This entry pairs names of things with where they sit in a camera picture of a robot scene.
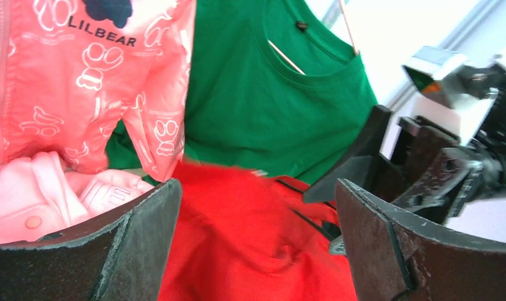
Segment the dark blue bear graphic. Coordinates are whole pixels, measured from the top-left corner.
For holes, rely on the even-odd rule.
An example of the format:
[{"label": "dark blue bear graphic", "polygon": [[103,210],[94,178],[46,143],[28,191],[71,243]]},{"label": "dark blue bear graphic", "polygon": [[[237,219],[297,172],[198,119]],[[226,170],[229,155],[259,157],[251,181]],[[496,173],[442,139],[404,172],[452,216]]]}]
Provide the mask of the dark blue bear graphic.
[{"label": "dark blue bear graphic", "polygon": [[109,19],[117,28],[124,28],[133,15],[131,0],[83,0],[87,14],[96,21]]}]

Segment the hanger stick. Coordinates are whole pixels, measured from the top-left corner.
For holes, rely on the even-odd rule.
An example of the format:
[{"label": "hanger stick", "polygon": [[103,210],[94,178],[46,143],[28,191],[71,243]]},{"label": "hanger stick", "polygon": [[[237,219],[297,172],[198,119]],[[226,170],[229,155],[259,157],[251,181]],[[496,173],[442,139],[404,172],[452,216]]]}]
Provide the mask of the hanger stick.
[{"label": "hanger stick", "polygon": [[299,73],[301,73],[302,75],[305,75],[304,72],[294,63],[292,62],[282,51],[280,51],[280,49],[278,49],[277,46],[275,46],[275,44],[273,44],[273,42],[271,42],[270,40],[268,40],[268,43],[271,45],[271,47],[273,47],[273,49],[280,55],[282,56],[282,58],[288,62],[288,64],[290,64],[294,69],[296,69]]},{"label": "hanger stick", "polygon": [[354,43],[354,37],[352,36],[351,27],[349,26],[349,17],[347,15],[347,6],[345,6],[345,0],[337,0],[337,2],[339,3],[339,8],[341,9],[341,13],[343,14],[343,19],[345,20],[347,31],[349,32],[349,38],[351,39],[352,49],[354,50],[354,54],[358,55],[360,51],[358,51],[358,47]]}]

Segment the wooden stick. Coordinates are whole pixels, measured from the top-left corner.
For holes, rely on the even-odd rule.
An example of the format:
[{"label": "wooden stick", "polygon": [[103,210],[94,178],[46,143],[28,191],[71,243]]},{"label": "wooden stick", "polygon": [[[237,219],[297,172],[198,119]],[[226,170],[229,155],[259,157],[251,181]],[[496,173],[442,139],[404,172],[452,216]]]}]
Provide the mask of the wooden stick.
[{"label": "wooden stick", "polygon": [[349,17],[347,15],[347,7],[345,6],[345,0],[337,0],[339,3],[339,8],[341,9],[341,13],[343,14],[343,19],[345,20],[345,25],[347,26],[347,31],[349,32],[349,38],[351,39],[352,49],[354,50],[354,54],[358,55],[360,51],[354,42],[354,37],[352,36],[351,27],[349,26]]},{"label": "wooden stick", "polygon": [[294,63],[292,62],[282,51],[280,51],[280,49],[278,49],[277,46],[275,46],[275,44],[273,44],[273,42],[271,42],[270,40],[268,40],[268,43],[271,45],[271,47],[273,47],[273,49],[280,55],[282,56],[282,58],[288,62],[288,64],[290,64],[294,69],[296,69],[299,73],[301,73],[302,75],[306,75],[304,74],[304,72]]}]

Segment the pink sleeve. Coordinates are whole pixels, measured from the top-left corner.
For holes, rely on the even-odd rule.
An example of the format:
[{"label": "pink sleeve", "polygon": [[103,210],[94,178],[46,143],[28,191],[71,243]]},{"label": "pink sleeve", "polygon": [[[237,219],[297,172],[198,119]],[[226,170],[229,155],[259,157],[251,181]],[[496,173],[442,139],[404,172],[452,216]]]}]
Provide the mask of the pink sleeve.
[{"label": "pink sleeve", "polygon": [[170,178],[184,150],[184,105],[190,76],[195,0],[177,0],[166,21],[146,35],[159,45],[142,91],[124,115],[142,168],[157,181]]}]

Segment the red fabric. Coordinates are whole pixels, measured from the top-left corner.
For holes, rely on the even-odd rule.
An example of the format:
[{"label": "red fabric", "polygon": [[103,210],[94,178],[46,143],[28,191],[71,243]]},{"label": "red fabric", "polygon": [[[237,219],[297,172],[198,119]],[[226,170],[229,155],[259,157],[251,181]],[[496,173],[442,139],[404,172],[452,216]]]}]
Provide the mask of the red fabric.
[{"label": "red fabric", "polygon": [[332,208],[241,169],[179,164],[174,177],[184,194],[159,300],[357,300],[347,260],[290,209],[337,224]]}]

